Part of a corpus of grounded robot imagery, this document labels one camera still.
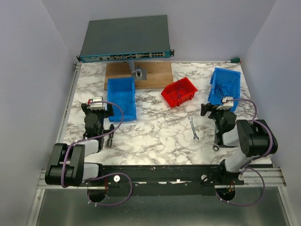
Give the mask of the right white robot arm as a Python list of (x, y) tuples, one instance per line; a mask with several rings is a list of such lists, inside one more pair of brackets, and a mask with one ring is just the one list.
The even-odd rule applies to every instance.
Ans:
[(265, 120), (238, 120), (229, 107), (211, 103), (201, 105), (200, 115), (206, 113), (210, 113), (208, 118), (215, 123), (213, 149), (238, 148), (220, 163), (220, 170), (216, 173), (219, 183), (228, 184), (233, 180), (233, 173), (241, 172), (252, 161), (277, 152), (277, 139)]

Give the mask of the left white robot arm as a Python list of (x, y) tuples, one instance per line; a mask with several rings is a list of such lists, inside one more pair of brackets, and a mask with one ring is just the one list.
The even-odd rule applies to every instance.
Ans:
[(109, 133), (106, 146), (112, 146), (115, 127), (111, 124), (109, 129), (104, 129), (103, 124), (104, 119), (114, 115), (113, 107), (107, 104), (105, 109), (102, 103), (96, 103), (82, 104), (81, 108), (85, 114), (83, 141), (73, 145), (54, 144), (45, 173), (45, 182), (48, 185), (79, 186), (87, 179), (94, 186), (104, 182), (104, 174), (99, 171), (99, 165), (84, 163), (84, 159), (102, 150), (104, 137), (100, 136), (103, 134)]

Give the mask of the small silver combination wrench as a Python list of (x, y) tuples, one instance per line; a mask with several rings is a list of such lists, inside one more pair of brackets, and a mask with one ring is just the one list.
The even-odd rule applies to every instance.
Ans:
[(188, 117), (188, 120), (190, 122), (191, 129), (192, 129), (192, 132), (193, 132), (193, 140), (194, 141), (199, 141), (199, 137), (196, 134), (196, 130), (195, 130), (195, 127), (194, 127), (194, 124), (193, 124), (193, 118), (192, 117)]

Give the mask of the red plastic bin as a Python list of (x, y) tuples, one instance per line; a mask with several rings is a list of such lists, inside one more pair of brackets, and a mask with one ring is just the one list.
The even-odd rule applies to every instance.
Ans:
[(161, 92), (171, 108), (180, 106), (182, 103), (192, 100), (198, 89), (192, 82), (184, 77), (176, 82), (167, 85)]

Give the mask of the left blue plastic bin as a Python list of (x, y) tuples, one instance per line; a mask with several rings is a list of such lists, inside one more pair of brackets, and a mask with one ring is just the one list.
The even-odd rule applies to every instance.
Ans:
[(122, 109), (123, 122), (137, 120), (133, 77), (108, 79), (107, 101), (115, 103)]

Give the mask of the blue plastic bin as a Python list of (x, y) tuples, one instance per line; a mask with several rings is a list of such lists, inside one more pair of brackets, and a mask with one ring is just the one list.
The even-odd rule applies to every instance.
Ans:
[(133, 77), (108, 79), (107, 101), (115, 103), (122, 109), (123, 122), (137, 120)]
[(207, 101), (221, 105), (224, 97), (240, 98), (241, 72), (215, 68), (210, 79), (211, 90)]

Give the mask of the right blue plastic bin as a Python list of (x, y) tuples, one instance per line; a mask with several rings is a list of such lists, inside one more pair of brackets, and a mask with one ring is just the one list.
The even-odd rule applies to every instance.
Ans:
[(224, 97), (240, 98), (241, 72), (215, 68), (210, 79), (211, 90), (207, 101), (221, 105)]

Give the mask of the black T-shaped tool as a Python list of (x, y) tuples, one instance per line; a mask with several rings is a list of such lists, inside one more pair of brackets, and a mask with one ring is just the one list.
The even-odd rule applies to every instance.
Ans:
[[(113, 131), (114, 129), (115, 129), (114, 125), (111, 124), (110, 128), (108, 130), (105, 130), (104, 132), (105, 133), (109, 133), (109, 132)], [(108, 135), (106, 147), (112, 147), (113, 137), (114, 137), (114, 133), (113, 132)]]

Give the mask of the silver ratchet wrench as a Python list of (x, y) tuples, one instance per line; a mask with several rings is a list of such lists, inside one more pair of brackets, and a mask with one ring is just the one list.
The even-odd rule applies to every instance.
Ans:
[(217, 152), (217, 151), (219, 151), (219, 146), (218, 146), (218, 144), (217, 143), (214, 143), (213, 144), (213, 146), (212, 146), (212, 150), (214, 151), (214, 152)]

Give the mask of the wooden board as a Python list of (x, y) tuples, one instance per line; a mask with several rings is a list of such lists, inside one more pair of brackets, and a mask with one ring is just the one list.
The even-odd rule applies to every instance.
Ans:
[[(174, 82), (171, 62), (135, 62), (146, 70), (146, 80), (136, 81), (136, 89), (164, 89), (167, 85)], [(107, 90), (108, 79), (130, 77), (130, 67), (128, 63), (108, 63), (106, 65), (106, 74), (104, 90)]]

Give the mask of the aluminium frame rail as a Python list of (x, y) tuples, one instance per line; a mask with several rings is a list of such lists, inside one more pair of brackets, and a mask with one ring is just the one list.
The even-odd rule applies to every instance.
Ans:
[(72, 106), (72, 102), (73, 102), (73, 99), (74, 99), (75, 89), (76, 89), (76, 86), (77, 86), (81, 65), (82, 65), (82, 63), (78, 63), (78, 62), (74, 63), (72, 80), (71, 80), (70, 88), (69, 88), (69, 91), (68, 91), (68, 96), (67, 96), (67, 99), (66, 99), (65, 108), (64, 108), (64, 111), (63, 111), (62, 120), (61, 120), (61, 123), (60, 123), (60, 127), (59, 127), (59, 130), (58, 130), (58, 133), (57, 133), (55, 143), (61, 143), (61, 142), (64, 141), (64, 136), (65, 136), (65, 133), (66, 133), (66, 127), (67, 127), (68, 119), (69, 119), (69, 116), (70, 116), (71, 106)]

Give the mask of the grey metal stand bracket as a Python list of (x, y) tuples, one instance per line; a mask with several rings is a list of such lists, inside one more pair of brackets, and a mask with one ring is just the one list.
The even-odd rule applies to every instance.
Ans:
[(135, 66), (133, 60), (129, 60), (128, 64), (131, 71), (131, 76), (134, 78), (135, 81), (147, 80), (147, 71), (145, 68), (141, 68), (140, 66)]

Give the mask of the green handled screwdriver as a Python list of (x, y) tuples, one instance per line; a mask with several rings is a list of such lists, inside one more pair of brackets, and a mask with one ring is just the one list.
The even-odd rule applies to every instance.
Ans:
[(226, 61), (227, 63), (240, 63), (241, 62), (241, 60), (240, 60), (240, 58), (239, 57), (236, 57), (236, 58), (233, 58), (233, 59), (231, 59), (231, 60), (228, 60), (228, 61)]

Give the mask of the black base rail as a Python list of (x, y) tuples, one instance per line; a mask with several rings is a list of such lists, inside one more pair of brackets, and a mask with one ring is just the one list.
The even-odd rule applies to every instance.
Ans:
[(99, 176), (84, 181), (89, 190), (103, 189), (109, 196), (167, 196), (215, 194), (215, 187), (243, 185), (238, 173), (223, 172), (219, 165), (102, 165)]

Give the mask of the grey network switch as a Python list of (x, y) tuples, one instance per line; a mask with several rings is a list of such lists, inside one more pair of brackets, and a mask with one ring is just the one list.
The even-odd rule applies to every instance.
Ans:
[(170, 58), (166, 15), (89, 21), (80, 63)]

